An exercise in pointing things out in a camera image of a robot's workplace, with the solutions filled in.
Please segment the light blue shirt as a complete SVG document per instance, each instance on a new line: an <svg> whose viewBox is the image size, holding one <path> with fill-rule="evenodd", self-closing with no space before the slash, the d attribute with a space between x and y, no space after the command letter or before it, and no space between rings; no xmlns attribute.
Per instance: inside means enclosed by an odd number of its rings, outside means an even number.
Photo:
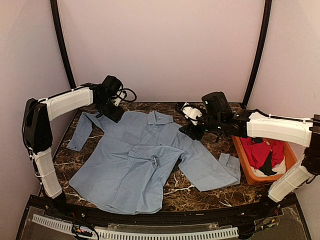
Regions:
<svg viewBox="0 0 320 240"><path fill-rule="evenodd" d="M79 152L93 126L103 131L103 137L69 185L103 211L126 215L158 212L174 166L201 192L240 182L237 159L217 161L201 142L181 133L170 115L127 111L116 123L83 112L67 148Z"/></svg>

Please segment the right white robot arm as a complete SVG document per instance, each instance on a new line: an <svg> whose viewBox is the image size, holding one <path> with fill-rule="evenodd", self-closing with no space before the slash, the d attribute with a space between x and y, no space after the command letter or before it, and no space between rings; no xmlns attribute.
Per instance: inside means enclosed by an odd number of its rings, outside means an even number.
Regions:
<svg viewBox="0 0 320 240"><path fill-rule="evenodd" d="M255 213L266 217L289 193L320 174L320 116L292 118L266 114L258 109L234 112L223 92L202 97L203 108L178 102L175 109L188 120L179 130L193 140L204 133L241 138L263 138L289 142L305 148L304 157L272 183L268 197L255 205Z"/></svg>

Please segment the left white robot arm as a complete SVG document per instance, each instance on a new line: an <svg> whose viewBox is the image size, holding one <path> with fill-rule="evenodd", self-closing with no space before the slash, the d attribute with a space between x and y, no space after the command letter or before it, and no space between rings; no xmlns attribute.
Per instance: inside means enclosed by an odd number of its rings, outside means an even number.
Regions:
<svg viewBox="0 0 320 240"><path fill-rule="evenodd" d="M58 217L67 218L71 208L60 199L64 192L52 159L51 122L61 115L94 104L99 117L105 116L117 123L125 112L120 103L126 96L122 82L108 75L100 84L85 83L63 93L42 99L30 98L26 102L22 140L45 194L55 199L50 208Z"/></svg>

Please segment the red garment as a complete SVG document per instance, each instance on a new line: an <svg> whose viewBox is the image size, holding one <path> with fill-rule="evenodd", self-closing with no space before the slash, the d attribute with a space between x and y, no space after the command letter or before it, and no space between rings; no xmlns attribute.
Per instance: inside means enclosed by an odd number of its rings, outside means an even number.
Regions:
<svg viewBox="0 0 320 240"><path fill-rule="evenodd" d="M285 160L285 144L282 141L241 137L240 142L250 166L267 176L274 175L273 168Z"/></svg>

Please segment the white garment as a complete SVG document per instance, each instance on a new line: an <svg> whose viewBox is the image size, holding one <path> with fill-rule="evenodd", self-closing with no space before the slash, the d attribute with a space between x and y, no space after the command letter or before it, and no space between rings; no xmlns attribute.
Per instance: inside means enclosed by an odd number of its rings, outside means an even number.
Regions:
<svg viewBox="0 0 320 240"><path fill-rule="evenodd" d="M253 174L255 176L259 177L259 178L273 177L273 176L276 176L276 175L282 175L282 174L284 174L286 172L286 163L283 160L280 164L277 164L275 167L273 167L271 170L273 172L275 172L275 174L269 175L269 176L265 175L262 171L253 168L252 166L250 168L251 168L251 171L253 172Z"/></svg>

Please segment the orange plastic basin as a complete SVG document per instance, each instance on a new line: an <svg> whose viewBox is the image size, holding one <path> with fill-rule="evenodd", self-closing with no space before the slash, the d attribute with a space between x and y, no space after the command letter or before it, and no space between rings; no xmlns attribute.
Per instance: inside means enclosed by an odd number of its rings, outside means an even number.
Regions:
<svg viewBox="0 0 320 240"><path fill-rule="evenodd" d="M241 140L237 136L232 136L232 140L239 158L239 162L243 169L246 181L249 185L260 185L266 183L273 183L281 178L288 170L290 170L295 163L297 162L297 158L290 147L288 142L284 142L284 163L285 163L285 172L283 174L276 174L271 176L257 176L251 169L251 166L248 162L247 155L241 143Z"/></svg>

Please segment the right black frame post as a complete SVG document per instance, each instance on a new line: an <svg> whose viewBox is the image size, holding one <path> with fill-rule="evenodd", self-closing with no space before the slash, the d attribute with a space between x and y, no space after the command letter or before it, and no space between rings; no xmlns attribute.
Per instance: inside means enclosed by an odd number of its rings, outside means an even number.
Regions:
<svg viewBox="0 0 320 240"><path fill-rule="evenodd" d="M242 102L240 104L242 109L247 108L249 101L250 101L250 98L251 98L251 95L252 95L252 92L253 92L253 89L254 89L256 79L257 79L258 70L260 67L260 63L261 63L261 59L262 59L262 55L263 55L263 51L264 51L264 47L265 47L265 42L266 42L266 38L267 38L267 32L268 32L268 28L269 28L272 2L273 2L272 0L265 0L264 1L264 9L263 9L262 22L261 22L261 27L260 27L260 32L259 32L259 38L258 38L258 42L257 42L257 48L256 48L250 76L248 79L248 83L246 86L246 90L244 93L244 97L243 97Z"/></svg>

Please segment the black frame post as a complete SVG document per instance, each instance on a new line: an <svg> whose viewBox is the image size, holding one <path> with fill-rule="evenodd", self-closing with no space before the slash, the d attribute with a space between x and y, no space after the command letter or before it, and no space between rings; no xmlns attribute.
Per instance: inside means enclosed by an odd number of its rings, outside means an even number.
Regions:
<svg viewBox="0 0 320 240"><path fill-rule="evenodd" d="M72 67L71 67L68 52L67 52L67 47L66 47L63 28L62 28L62 21L60 18L58 1L50 0L50 8L51 8L51 14L52 14L52 20L53 20L54 30L56 34L56 39L59 47L59 52L62 59L64 71L67 77L67 81L68 81L69 87L71 89L75 89L76 82L74 79Z"/></svg>
<svg viewBox="0 0 320 240"><path fill-rule="evenodd" d="M258 38L258 42L257 42L257 48L256 48L250 76L248 79L248 83L246 86L246 90L244 93L244 97L243 97L242 102L240 104L242 109L247 108L249 101L250 101L250 98L251 98L251 95L252 95L252 92L253 92L253 89L254 89L256 79L257 79L258 70L260 67L260 63L261 63L261 59L262 59L262 55L263 55L263 51L264 51L264 47L265 47L265 42L266 42L266 38L267 38L267 32L268 32L268 28L269 28L272 2L273 2L272 0L265 0L264 1L264 9L263 9L262 22L261 22L261 27L260 27L260 32L259 32L259 38Z"/></svg>

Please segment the black front rail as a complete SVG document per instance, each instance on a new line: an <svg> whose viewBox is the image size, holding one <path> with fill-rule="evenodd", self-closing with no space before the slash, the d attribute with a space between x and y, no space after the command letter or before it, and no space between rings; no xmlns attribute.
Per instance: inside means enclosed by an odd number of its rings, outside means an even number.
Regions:
<svg viewBox="0 0 320 240"><path fill-rule="evenodd" d="M201 211L159 211L154 214L123 215L77 204L63 203L59 207L48 199L31 195L25 209L29 210L31 207L35 207L50 217L70 220L77 224L85 223L90 227L107 227L110 224L186 226L218 223L220 226L239 227L241 231L247 233L258 228L262 224L262 220L279 219L284 215L285 208L295 205L296 202L296 196L290 194L279 206L268 205L266 201L262 201Z"/></svg>

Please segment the left black frame post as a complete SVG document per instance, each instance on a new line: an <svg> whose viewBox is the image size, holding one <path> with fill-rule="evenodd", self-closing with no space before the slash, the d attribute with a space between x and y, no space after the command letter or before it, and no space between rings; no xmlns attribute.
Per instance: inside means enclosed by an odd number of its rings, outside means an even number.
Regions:
<svg viewBox="0 0 320 240"><path fill-rule="evenodd" d="M69 87L71 89L75 89L76 82L74 79L72 67L71 67L68 52L67 52L67 47L66 47L63 28L62 28L62 21L60 18L58 1L50 0L50 8L51 8L51 14L52 14L52 20L53 20L54 30L56 34L56 39L59 47L59 52L62 59L64 71L67 77L67 81L68 81Z"/></svg>

